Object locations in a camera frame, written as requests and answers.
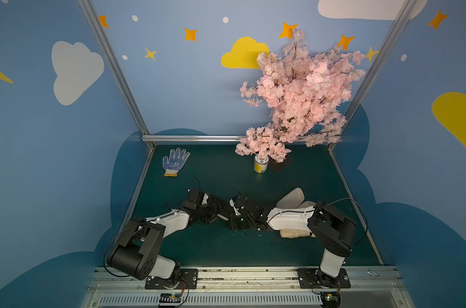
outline cable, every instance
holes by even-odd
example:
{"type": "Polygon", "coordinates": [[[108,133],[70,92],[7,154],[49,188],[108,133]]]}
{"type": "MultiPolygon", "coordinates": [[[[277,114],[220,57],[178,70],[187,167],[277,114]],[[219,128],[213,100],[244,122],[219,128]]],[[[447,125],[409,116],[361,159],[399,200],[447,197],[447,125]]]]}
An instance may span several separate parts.
{"type": "Polygon", "coordinates": [[[361,241],[366,237],[366,235],[368,234],[368,219],[366,218],[366,214],[364,213],[363,209],[362,209],[361,206],[358,204],[358,202],[356,202],[355,200],[353,200],[353,201],[354,201],[354,203],[358,206],[358,208],[361,210],[361,216],[363,216],[363,221],[364,221],[364,223],[365,223],[365,225],[366,225],[366,229],[365,229],[365,231],[364,231],[363,236],[362,236],[360,239],[358,239],[358,241],[357,241],[356,243],[354,243],[354,245],[353,245],[353,246],[356,246],[356,244],[358,244],[359,242],[361,242],[361,241]]]}
{"type": "MultiPolygon", "coordinates": [[[[163,216],[163,217],[161,217],[161,218],[165,218],[165,217],[171,216],[171,215],[173,215],[174,213],[175,213],[175,212],[173,212],[173,213],[171,213],[171,214],[168,214],[168,215],[166,215],[166,216],[163,216]]],[[[130,277],[130,275],[125,275],[125,276],[115,275],[115,274],[113,274],[112,272],[110,272],[110,270],[106,267],[106,254],[108,253],[108,249],[110,249],[111,243],[113,243],[113,241],[116,240],[117,237],[119,237],[120,234],[122,234],[123,232],[125,232],[125,231],[127,231],[127,230],[130,230],[130,229],[132,229],[132,228],[135,228],[135,227],[137,227],[137,226],[139,226],[139,225],[143,225],[143,224],[145,224],[145,223],[147,223],[147,222],[151,222],[151,221],[155,221],[155,220],[156,220],[156,219],[141,221],[141,222],[139,222],[137,225],[133,225],[133,226],[131,226],[131,227],[125,228],[124,230],[120,231],[115,237],[113,237],[113,239],[110,241],[110,243],[108,243],[108,246],[106,247],[105,253],[103,254],[103,267],[105,268],[105,270],[106,270],[109,274],[111,274],[111,275],[113,275],[113,276],[115,276],[115,277],[120,277],[120,278],[130,277]]]]}
{"type": "Polygon", "coordinates": [[[195,180],[197,181],[197,183],[199,183],[199,190],[200,190],[200,181],[199,181],[199,179],[196,178],[195,176],[192,178],[192,181],[190,181],[190,189],[192,189],[193,179],[195,179],[195,180]]]}
{"type": "MultiPolygon", "coordinates": [[[[240,199],[236,199],[236,201],[238,201],[238,203],[240,203],[240,206],[243,207],[243,205],[241,204],[241,201],[240,199]]],[[[260,231],[265,231],[267,230],[267,226],[264,225],[264,224],[257,224],[253,218],[250,217],[250,215],[244,215],[244,217],[247,219],[247,222],[248,224],[250,225],[250,227],[254,228],[254,229],[261,229],[260,231]]]]}
{"type": "Polygon", "coordinates": [[[178,308],[178,307],[180,307],[181,305],[185,304],[185,302],[186,302],[187,299],[189,298],[189,293],[190,293],[189,286],[187,285],[187,282],[185,281],[185,279],[182,278],[182,280],[183,280],[184,286],[185,286],[185,285],[187,286],[187,297],[185,298],[185,300],[184,300],[180,305],[176,306],[175,308],[178,308]]]}
{"type": "Polygon", "coordinates": [[[185,198],[181,199],[180,201],[178,201],[178,203],[176,204],[176,207],[178,208],[180,206],[180,203],[182,203],[183,200],[187,199],[188,196],[186,196],[185,198]]]}
{"type": "Polygon", "coordinates": [[[236,188],[233,187],[233,188],[231,188],[231,190],[233,191],[233,194],[234,194],[235,197],[236,197],[236,194],[234,193],[235,190],[236,190],[236,192],[238,193],[238,196],[239,196],[239,197],[242,196],[241,193],[238,191],[238,189],[236,189],[236,188]]]}

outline artificial cherry blossom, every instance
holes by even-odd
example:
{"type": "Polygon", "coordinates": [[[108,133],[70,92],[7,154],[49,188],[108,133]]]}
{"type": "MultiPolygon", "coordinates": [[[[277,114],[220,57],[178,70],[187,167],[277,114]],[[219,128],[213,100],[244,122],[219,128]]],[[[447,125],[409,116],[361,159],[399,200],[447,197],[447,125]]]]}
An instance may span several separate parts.
{"type": "Polygon", "coordinates": [[[351,81],[364,76],[364,70],[355,70],[353,65],[359,65],[364,54],[343,54],[335,44],[328,52],[310,57],[304,39],[304,31],[295,29],[293,42],[283,49],[284,59],[263,52],[257,57],[264,76],[256,86],[247,88],[248,83],[244,82],[241,97],[247,97],[244,101],[250,106],[258,106],[262,102],[258,96],[263,97],[272,108],[272,123],[248,129],[247,138],[236,145],[237,154],[258,154],[261,159],[270,156],[282,162],[291,152],[285,144],[298,136],[307,135],[307,146],[340,139],[347,121],[336,108],[351,98],[351,81]],[[320,132],[310,133],[317,124],[322,125],[320,132]]]}

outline jar lid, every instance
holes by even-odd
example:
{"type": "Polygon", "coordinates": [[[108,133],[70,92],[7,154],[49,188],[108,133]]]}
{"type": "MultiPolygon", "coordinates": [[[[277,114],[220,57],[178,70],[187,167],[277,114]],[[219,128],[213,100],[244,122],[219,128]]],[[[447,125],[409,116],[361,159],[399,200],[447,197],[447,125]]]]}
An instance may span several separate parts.
{"type": "Polygon", "coordinates": [[[255,161],[258,163],[268,163],[269,157],[267,156],[266,159],[261,159],[258,154],[255,154],[255,161]]]}

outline work glove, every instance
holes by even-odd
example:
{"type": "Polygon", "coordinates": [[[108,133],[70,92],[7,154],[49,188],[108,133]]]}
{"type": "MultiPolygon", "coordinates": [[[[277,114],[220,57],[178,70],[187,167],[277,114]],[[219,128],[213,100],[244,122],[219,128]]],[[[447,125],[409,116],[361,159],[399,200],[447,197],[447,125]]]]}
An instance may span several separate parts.
{"type": "Polygon", "coordinates": [[[180,148],[170,150],[170,157],[163,157],[163,168],[165,170],[164,176],[177,176],[178,171],[180,171],[187,158],[190,156],[190,152],[187,152],[186,149],[180,151],[180,148]]]}

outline metal rail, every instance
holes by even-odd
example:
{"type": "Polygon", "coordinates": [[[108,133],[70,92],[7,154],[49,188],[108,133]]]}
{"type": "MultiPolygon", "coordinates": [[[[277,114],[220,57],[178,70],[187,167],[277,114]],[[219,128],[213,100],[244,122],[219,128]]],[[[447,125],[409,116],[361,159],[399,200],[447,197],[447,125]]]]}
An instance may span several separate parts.
{"type": "Polygon", "coordinates": [[[127,102],[128,107],[131,110],[131,113],[139,127],[139,130],[142,134],[149,134],[149,130],[147,129],[146,123],[144,122],[144,118],[140,112],[140,109],[137,105],[137,102],[132,95],[131,89],[125,79],[124,73],[118,64],[117,57],[113,52],[113,48],[111,47],[110,41],[106,36],[104,29],[101,26],[100,19],[98,18],[98,14],[96,9],[94,8],[93,2],[91,0],[78,0],[79,5],[81,6],[82,12],[88,21],[89,27],[93,31],[94,37],[96,41],[100,45],[101,51],[106,58],[108,66],[117,81],[117,84],[122,91],[122,95],[124,96],[125,101],[127,102]]]}
{"type": "MultiPolygon", "coordinates": [[[[147,134],[142,136],[144,142],[240,142],[247,136],[229,135],[183,135],[183,134],[147,134]]],[[[304,142],[306,136],[299,136],[295,142],[304,142]]]]}
{"type": "MultiPolygon", "coordinates": [[[[342,132],[344,132],[349,121],[356,112],[356,109],[363,101],[366,93],[368,93],[368,90],[370,89],[373,81],[375,81],[378,73],[380,72],[380,69],[384,65],[385,60],[389,56],[395,43],[402,34],[402,31],[409,22],[409,16],[411,15],[411,11],[416,2],[417,0],[406,0],[402,5],[402,8],[397,14],[397,17],[395,18],[392,27],[390,27],[389,33],[387,33],[382,45],[380,46],[376,58],[371,62],[371,65],[368,68],[368,71],[366,72],[363,81],[361,82],[361,86],[359,86],[358,90],[356,91],[356,94],[354,95],[354,99],[349,103],[349,106],[346,109],[346,112],[344,113],[347,123],[342,127],[342,132]]],[[[328,145],[329,151],[332,151],[334,147],[334,143],[328,145]]]]}
{"type": "MultiPolygon", "coordinates": [[[[198,268],[197,288],[190,290],[191,300],[187,305],[231,305],[231,297],[286,295],[275,303],[262,301],[246,302],[248,305],[306,305],[305,296],[313,295],[309,289],[301,289],[296,272],[299,267],[182,267],[198,268]]],[[[347,271],[351,288],[341,289],[341,293],[387,292],[399,308],[413,308],[399,272],[393,266],[349,266],[347,271]]],[[[115,274],[122,274],[110,268],[115,274]]],[[[132,277],[116,278],[103,268],[97,268],[91,279],[82,308],[122,306],[113,304],[115,300],[125,300],[125,307],[155,307],[160,293],[169,290],[146,290],[145,281],[132,277]]],[[[323,292],[337,292],[337,289],[323,289],[323,292]]]]}

